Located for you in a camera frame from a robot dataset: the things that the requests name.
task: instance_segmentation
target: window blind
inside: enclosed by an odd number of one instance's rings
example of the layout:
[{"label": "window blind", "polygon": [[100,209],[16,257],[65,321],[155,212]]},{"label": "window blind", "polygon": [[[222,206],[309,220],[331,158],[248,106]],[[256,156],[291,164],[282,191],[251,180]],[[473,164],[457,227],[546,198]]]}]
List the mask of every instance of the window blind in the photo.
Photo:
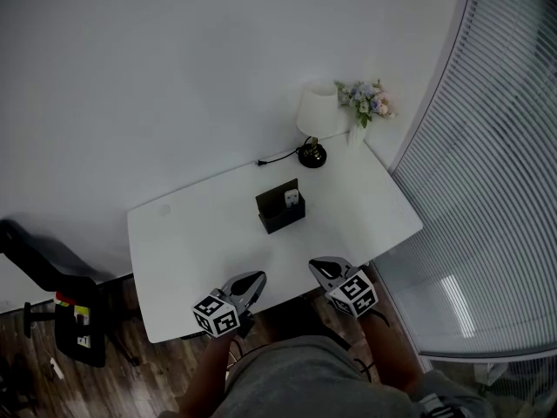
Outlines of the window blind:
[{"label": "window blind", "polygon": [[424,229],[375,260],[421,354],[557,347],[557,0],[468,0],[393,178]]}]

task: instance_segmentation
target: wooden floor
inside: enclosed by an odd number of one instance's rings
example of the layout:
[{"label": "wooden floor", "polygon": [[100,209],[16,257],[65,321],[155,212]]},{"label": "wooden floor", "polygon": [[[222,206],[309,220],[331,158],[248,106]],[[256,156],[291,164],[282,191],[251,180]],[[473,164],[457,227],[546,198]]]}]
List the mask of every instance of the wooden floor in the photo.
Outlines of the wooden floor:
[{"label": "wooden floor", "polygon": [[[115,311],[130,313],[131,318],[121,322],[117,333],[131,353],[140,359],[140,367],[132,367],[108,342],[104,368],[75,362],[56,350],[52,321],[37,323],[31,339],[27,339],[23,334],[23,312],[1,315],[0,355],[9,364],[16,354],[25,358],[37,395],[35,411],[27,408],[19,411],[19,416],[152,418],[163,410],[178,409],[177,398],[187,389],[208,338],[151,344],[140,315],[133,317],[139,312],[133,278],[110,282],[103,289]],[[336,313],[317,291],[310,294],[310,299],[322,321],[352,344],[350,355],[371,363],[372,356],[357,322]],[[45,304],[34,311],[52,308],[52,304]],[[398,323],[394,311],[387,312],[387,317],[392,324]],[[265,330],[269,326],[256,315],[256,326],[245,340],[239,340],[244,352],[268,343]],[[404,333],[395,326],[401,339],[409,345]],[[52,372],[47,352],[54,355],[64,371],[64,380],[59,380]],[[234,347],[232,352],[238,357]],[[372,380],[379,382],[373,369]]]}]

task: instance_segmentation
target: flower vase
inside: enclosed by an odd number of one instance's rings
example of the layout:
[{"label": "flower vase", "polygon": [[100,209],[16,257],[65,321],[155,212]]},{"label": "flower vase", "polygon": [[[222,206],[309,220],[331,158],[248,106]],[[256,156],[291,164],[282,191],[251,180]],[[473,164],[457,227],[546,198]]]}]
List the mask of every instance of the flower vase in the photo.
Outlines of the flower vase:
[{"label": "flower vase", "polygon": [[348,145],[358,147],[364,142],[366,137],[366,129],[360,123],[354,124],[348,133]]}]

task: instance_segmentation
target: black office chair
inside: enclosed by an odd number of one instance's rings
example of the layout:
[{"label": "black office chair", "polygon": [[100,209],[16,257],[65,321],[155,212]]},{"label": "black office chair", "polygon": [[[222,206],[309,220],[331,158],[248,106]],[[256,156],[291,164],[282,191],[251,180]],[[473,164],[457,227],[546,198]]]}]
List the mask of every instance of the black office chair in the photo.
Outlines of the black office chair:
[{"label": "black office chair", "polygon": [[[16,222],[0,220],[0,253],[19,266],[44,291],[57,292],[69,302],[56,304],[54,313],[32,313],[30,303],[25,303],[25,335],[30,338],[32,322],[54,320],[56,345],[66,356],[93,367],[104,367],[106,335],[131,365],[138,366],[138,358],[130,356],[113,333],[97,284],[89,277],[60,273],[29,244],[28,238],[29,234]],[[89,308],[88,325],[80,320],[83,315],[74,315],[76,306],[73,303]],[[89,347],[77,343],[77,338],[84,336],[91,337]]]}]

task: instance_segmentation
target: white desk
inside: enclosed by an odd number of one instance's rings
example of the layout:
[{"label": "white desk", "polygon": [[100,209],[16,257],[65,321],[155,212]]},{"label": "white desk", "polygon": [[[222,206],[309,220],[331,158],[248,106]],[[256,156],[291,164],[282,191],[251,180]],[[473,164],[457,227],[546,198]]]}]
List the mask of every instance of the white desk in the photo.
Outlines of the white desk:
[{"label": "white desk", "polygon": [[[160,342],[201,331],[191,305],[231,276],[262,270],[267,285],[256,313],[315,288],[307,262],[337,255],[374,259],[422,228],[400,189],[363,144],[346,135],[321,142],[320,169],[292,155],[245,165],[128,213],[131,262],[147,335]],[[268,235],[255,196],[299,179],[305,218]]]}]

